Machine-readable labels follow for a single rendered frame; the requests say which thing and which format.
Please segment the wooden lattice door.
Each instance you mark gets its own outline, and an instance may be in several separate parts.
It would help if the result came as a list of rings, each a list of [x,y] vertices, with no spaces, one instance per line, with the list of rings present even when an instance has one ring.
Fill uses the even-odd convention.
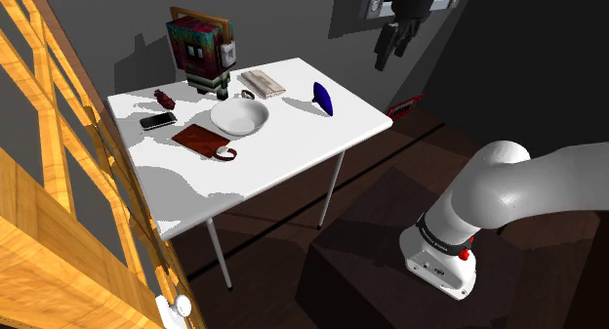
[[[125,147],[47,0],[0,0],[33,54],[0,29],[0,65],[38,114],[43,178],[0,148],[0,324],[19,329],[207,329],[161,240]],[[108,201],[123,257],[76,217],[67,162]]]

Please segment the wooden picture frame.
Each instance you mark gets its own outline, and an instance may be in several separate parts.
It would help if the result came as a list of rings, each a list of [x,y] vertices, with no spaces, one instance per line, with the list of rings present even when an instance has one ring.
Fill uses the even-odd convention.
[[[178,69],[216,79],[236,63],[232,23],[179,7],[171,7],[166,23]]]

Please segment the blocky pixel figure toy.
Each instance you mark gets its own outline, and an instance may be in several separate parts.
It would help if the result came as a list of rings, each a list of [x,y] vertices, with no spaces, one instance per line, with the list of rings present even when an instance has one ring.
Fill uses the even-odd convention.
[[[178,69],[201,95],[228,98],[230,69],[236,64],[236,44],[230,21],[210,21],[184,15],[166,23]]]

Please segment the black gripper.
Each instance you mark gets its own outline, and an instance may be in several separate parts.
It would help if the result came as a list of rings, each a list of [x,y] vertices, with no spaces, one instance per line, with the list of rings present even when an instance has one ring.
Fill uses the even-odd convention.
[[[417,35],[421,21],[428,16],[432,0],[393,0],[391,9],[394,22],[386,23],[379,35],[374,52],[377,55],[375,69],[383,71],[386,61],[399,38],[399,24],[404,27],[400,40],[396,44],[394,54],[402,57],[411,40]]]

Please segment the white table with metal legs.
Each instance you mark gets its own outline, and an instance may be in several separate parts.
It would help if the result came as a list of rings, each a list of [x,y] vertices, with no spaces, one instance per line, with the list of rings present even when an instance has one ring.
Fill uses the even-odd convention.
[[[215,95],[185,82],[161,86],[172,98],[177,122],[145,131],[140,120],[163,112],[150,88],[107,99],[162,240],[198,225],[213,231],[218,214],[391,127],[391,120],[300,58],[262,64],[260,70],[285,88],[263,102],[269,117],[247,137],[231,137],[234,160],[207,158],[172,140],[191,124],[219,128],[210,111]],[[313,83],[328,91],[334,115],[313,103]]]

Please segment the white bowl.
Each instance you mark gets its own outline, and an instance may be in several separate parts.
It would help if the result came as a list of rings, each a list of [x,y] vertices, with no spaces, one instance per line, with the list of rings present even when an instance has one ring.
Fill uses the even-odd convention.
[[[210,111],[211,121],[223,132],[237,137],[255,133],[269,117],[267,107],[256,100],[233,98],[217,103]]]

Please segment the small dark red object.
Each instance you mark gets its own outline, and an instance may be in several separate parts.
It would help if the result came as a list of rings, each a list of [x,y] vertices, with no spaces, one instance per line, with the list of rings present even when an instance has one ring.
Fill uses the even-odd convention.
[[[165,109],[173,110],[175,108],[176,103],[174,102],[174,100],[159,89],[155,90],[153,95],[156,98],[157,102]]]

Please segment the black smartphone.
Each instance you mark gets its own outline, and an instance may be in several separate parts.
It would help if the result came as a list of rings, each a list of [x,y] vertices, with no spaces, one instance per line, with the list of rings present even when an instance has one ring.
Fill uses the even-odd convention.
[[[177,118],[172,112],[155,114],[140,120],[140,124],[145,131],[172,125],[176,122]]]

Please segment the blue ocarina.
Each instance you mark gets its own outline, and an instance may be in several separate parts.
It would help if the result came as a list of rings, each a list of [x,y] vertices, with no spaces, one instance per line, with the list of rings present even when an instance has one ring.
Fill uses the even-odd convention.
[[[313,103],[317,103],[320,108],[329,116],[334,115],[331,97],[326,88],[318,82],[313,83]]]

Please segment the beige folded cloth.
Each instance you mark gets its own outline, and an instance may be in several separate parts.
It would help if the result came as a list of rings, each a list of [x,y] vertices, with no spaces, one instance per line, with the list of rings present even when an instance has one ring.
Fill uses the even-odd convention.
[[[282,95],[285,88],[270,78],[262,70],[254,69],[241,73],[242,78],[250,84],[264,99]]]

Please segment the dark robot stand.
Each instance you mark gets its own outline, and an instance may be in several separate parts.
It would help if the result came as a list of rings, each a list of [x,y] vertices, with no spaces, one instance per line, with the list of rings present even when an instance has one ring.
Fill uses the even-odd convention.
[[[435,199],[391,168],[311,242],[296,300],[318,329],[577,329],[564,322],[598,215],[479,231],[477,280],[456,301],[410,271],[398,243]]]

